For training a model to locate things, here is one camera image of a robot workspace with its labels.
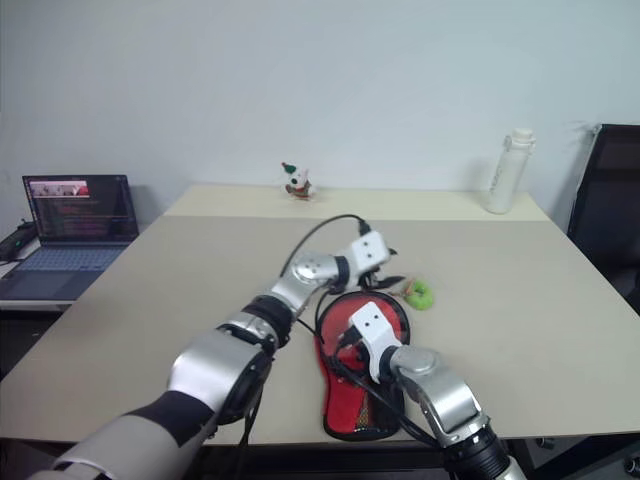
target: black cable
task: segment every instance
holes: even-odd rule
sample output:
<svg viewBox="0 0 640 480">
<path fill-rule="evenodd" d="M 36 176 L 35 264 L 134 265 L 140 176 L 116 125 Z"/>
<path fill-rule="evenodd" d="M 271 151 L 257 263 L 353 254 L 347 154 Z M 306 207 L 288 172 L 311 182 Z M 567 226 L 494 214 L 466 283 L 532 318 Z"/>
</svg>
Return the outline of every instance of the black cable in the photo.
<svg viewBox="0 0 640 480">
<path fill-rule="evenodd" d="M 369 224 L 367 224 L 367 222 L 363 218 L 359 217 L 358 215 L 354 215 L 353 213 L 345 213 L 342 215 L 336 215 L 335 217 L 327 218 L 326 220 L 320 222 L 318 225 L 316 225 L 311 230 L 309 230 L 309 232 L 304 237 L 302 237 L 302 239 L 298 242 L 298 244 L 295 246 L 295 248 L 291 251 L 291 253 L 287 257 L 287 260 L 284 262 L 284 266 L 282 267 L 282 270 L 280 270 L 280 277 L 282 277 L 284 273 L 287 271 L 287 267 L 291 263 L 291 260 L 293 259 L 295 254 L 298 253 L 298 250 L 300 250 L 300 247 L 302 247 L 302 245 L 307 240 L 309 240 L 309 237 L 311 237 L 311 235 L 316 233 L 326 224 L 334 222 L 336 220 L 340 220 L 341 218 L 353 218 L 357 220 L 359 224 L 358 228 L 360 231 L 360 235 L 364 235 L 365 233 L 368 233 L 371 231 L 371 227 L 369 227 Z"/>
<path fill-rule="evenodd" d="M 0 263 L 0 267 L 4 267 L 5 265 L 9 265 L 10 263 L 20 263 L 23 262 L 24 258 L 16 258 L 14 260 L 7 260 L 6 262 Z"/>
<path fill-rule="evenodd" d="M 385 407 L 391 410 L 391 412 L 393 412 L 393 414 L 395 414 L 398 417 L 400 426 L 402 426 L 402 428 L 413 438 L 415 438 L 416 440 L 422 443 L 426 443 L 427 445 L 429 445 L 430 447 L 433 447 L 438 451 L 441 450 L 441 447 L 435 438 L 433 438 L 431 435 L 425 432 L 422 428 L 416 425 L 413 421 L 411 421 L 411 419 L 409 419 L 409 417 L 407 417 L 404 414 L 404 412 L 402 412 L 396 405 L 389 402 L 386 398 L 384 398 L 382 395 L 376 392 L 370 385 L 367 385 L 365 382 L 363 382 L 356 374 L 354 374 L 340 360 L 338 360 L 338 351 L 339 350 L 336 350 L 336 353 L 334 353 L 333 357 L 331 358 L 333 361 L 332 363 L 341 371 L 341 373 L 350 382 L 358 385 L 360 388 L 366 391 L 369 395 L 374 397 L 376 400 L 382 403 Z"/>
<path fill-rule="evenodd" d="M 247 452 L 247 447 L 249 445 L 249 435 L 251 434 L 251 430 L 253 429 L 253 424 L 256 422 L 256 417 L 258 416 L 258 409 L 260 408 L 260 402 L 262 401 L 262 391 L 258 394 L 258 400 L 256 401 L 253 410 L 244 417 L 244 433 L 242 434 L 242 438 L 238 443 L 237 447 L 237 462 L 236 462 L 236 473 L 233 476 L 234 480 L 239 480 L 242 476 L 242 472 L 244 470 L 244 459 Z"/>
<path fill-rule="evenodd" d="M 316 311 L 313 314 L 313 325 L 315 326 L 316 334 L 318 335 L 318 337 L 320 337 L 320 342 L 322 343 L 324 343 L 324 339 L 320 334 L 320 307 L 322 307 L 322 302 L 324 302 L 324 299 L 327 298 L 327 295 L 329 295 L 329 290 L 326 290 L 322 293 L 322 295 L 318 299 L 318 303 L 316 304 Z"/>
<path fill-rule="evenodd" d="M 319 337 L 318 332 L 316 332 L 313 328 L 309 326 L 309 324 L 305 321 L 300 320 L 299 318 L 296 320 L 300 325 L 309 330 L 314 337 Z"/>
</svg>

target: power strip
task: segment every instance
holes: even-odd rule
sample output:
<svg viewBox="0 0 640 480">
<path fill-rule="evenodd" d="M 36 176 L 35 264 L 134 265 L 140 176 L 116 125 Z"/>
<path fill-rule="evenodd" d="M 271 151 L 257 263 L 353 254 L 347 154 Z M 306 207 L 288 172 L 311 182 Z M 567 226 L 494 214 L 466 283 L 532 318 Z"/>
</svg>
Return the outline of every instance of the power strip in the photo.
<svg viewBox="0 0 640 480">
<path fill-rule="evenodd" d="M 16 230 L 0 242 L 0 262 L 12 262 L 31 240 L 36 238 L 38 232 L 33 222 L 23 222 Z"/>
</svg>

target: laptop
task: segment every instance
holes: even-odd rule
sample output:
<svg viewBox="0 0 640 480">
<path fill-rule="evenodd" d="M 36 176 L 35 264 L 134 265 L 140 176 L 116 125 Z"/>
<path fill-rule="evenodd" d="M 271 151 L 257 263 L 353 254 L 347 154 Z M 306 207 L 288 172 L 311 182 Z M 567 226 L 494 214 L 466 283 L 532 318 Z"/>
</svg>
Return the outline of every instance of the laptop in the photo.
<svg viewBox="0 0 640 480">
<path fill-rule="evenodd" d="M 75 300 L 138 236 L 127 177 L 22 181 L 41 247 L 0 279 L 0 300 Z"/>
</svg>

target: black office chair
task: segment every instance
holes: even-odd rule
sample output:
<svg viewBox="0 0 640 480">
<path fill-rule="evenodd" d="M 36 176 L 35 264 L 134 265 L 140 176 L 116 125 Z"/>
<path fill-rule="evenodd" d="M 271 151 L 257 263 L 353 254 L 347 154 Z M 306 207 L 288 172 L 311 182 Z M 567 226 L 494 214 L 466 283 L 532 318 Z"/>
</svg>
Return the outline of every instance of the black office chair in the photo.
<svg viewBox="0 0 640 480">
<path fill-rule="evenodd" d="M 636 275 L 636 287 L 625 297 L 629 305 L 640 315 L 640 271 Z"/>
<path fill-rule="evenodd" d="M 640 314 L 640 126 L 602 125 L 567 234 Z"/>
</svg>

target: small figurine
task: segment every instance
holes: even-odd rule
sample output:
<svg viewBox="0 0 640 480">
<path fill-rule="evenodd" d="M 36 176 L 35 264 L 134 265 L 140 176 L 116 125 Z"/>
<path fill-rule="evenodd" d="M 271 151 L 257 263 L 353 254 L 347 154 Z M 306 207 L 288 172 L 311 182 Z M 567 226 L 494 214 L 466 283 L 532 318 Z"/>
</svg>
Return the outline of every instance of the small figurine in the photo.
<svg viewBox="0 0 640 480">
<path fill-rule="evenodd" d="M 289 182 L 284 186 L 289 195 L 300 200 L 309 200 L 316 189 L 309 182 L 309 170 L 301 170 L 295 165 L 282 162 L 284 171 L 289 175 Z"/>
</svg>

